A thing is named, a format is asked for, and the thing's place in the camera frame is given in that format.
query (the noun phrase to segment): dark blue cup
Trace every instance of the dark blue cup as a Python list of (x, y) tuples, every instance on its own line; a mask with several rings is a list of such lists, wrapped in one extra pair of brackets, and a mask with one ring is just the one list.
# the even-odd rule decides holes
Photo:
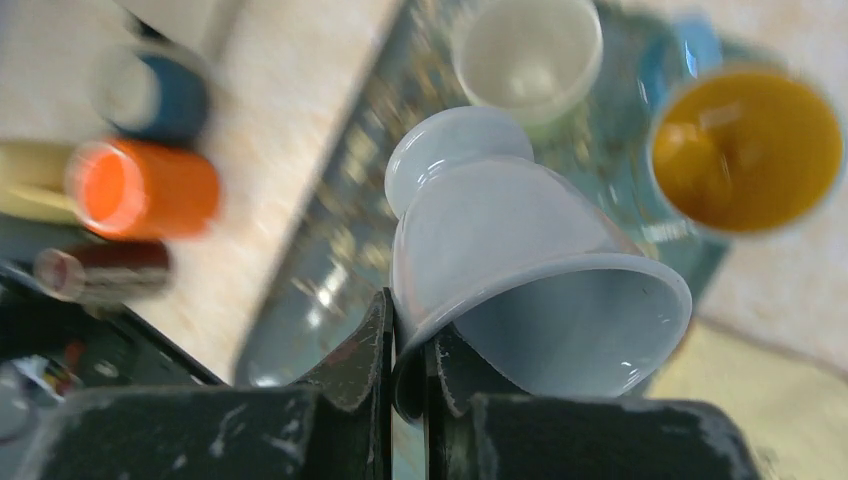
[(211, 99), (203, 61), (184, 47), (119, 47), (98, 63), (94, 107), (125, 137), (186, 146), (200, 135)]

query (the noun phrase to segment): yellow mug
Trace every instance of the yellow mug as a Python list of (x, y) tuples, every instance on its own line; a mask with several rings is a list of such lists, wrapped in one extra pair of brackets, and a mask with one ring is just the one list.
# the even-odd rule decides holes
[[(661, 99), (647, 143), (649, 181), (683, 219), (645, 227), (651, 241), (774, 232), (824, 204), (845, 169), (843, 128), (827, 97), (777, 68), (723, 65), (704, 48), (703, 22), (687, 18), (679, 33), (688, 84), (663, 95), (643, 78), (649, 105)], [(699, 65), (698, 55), (709, 61)]]
[(74, 146), (0, 141), (0, 213), (36, 222), (79, 224), (65, 195), (65, 167)]

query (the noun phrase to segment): gray tray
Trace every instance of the gray tray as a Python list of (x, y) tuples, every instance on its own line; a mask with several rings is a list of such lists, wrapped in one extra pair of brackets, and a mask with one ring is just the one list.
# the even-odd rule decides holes
[[(355, 329), (372, 294), (388, 284), (396, 220), (383, 195), (386, 164), (398, 140), (418, 122), (467, 104), (447, 46), (479, 1), (409, 0), (400, 10), (248, 337), (236, 366), (237, 384), (295, 380)], [(641, 185), (638, 160), (648, 117), (636, 70), (647, 44), (670, 32), (647, 13), (607, 3), (598, 3), (598, 10), (605, 50), (600, 79), (561, 134), (534, 149), (539, 163), (566, 175), (613, 221), (636, 231), (657, 220), (660, 211)], [(725, 44), (725, 55), (768, 58), (732, 42)], [(679, 78), (680, 66), (672, 59), (666, 63), (670, 78), (675, 72)], [(696, 300), (726, 252), (692, 236), (662, 244), (634, 240), (677, 270)], [(420, 431), (396, 418), (394, 442), (395, 478), (424, 478)]]

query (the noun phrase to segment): countertop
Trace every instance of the countertop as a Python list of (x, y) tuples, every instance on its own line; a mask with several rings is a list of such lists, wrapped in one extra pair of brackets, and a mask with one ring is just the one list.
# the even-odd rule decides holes
[[(781, 52), (848, 107), (848, 4), (840, 0), (623, 3), (668, 15), (701, 3), (720, 30)], [(216, 113), (199, 147), (224, 179), (223, 215), (208, 236), (170, 245), (172, 290), (131, 305), (225, 380), (397, 6), (245, 0), (238, 11), (216, 59)], [(101, 135), (87, 96), (91, 67), (103, 49), (131, 41), (124, 12), (109, 0), (0, 7), (0, 137)], [(802, 228), (737, 245), (699, 316), (848, 371), (846, 205), (842, 189)]]

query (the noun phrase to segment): yellow towel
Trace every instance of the yellow towel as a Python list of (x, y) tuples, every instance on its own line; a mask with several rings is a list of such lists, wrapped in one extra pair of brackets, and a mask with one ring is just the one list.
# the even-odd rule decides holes
[(812, 363), (699, 323), (648, 396), (719, 406), (766, 479), (848, 478), (848, 381)]

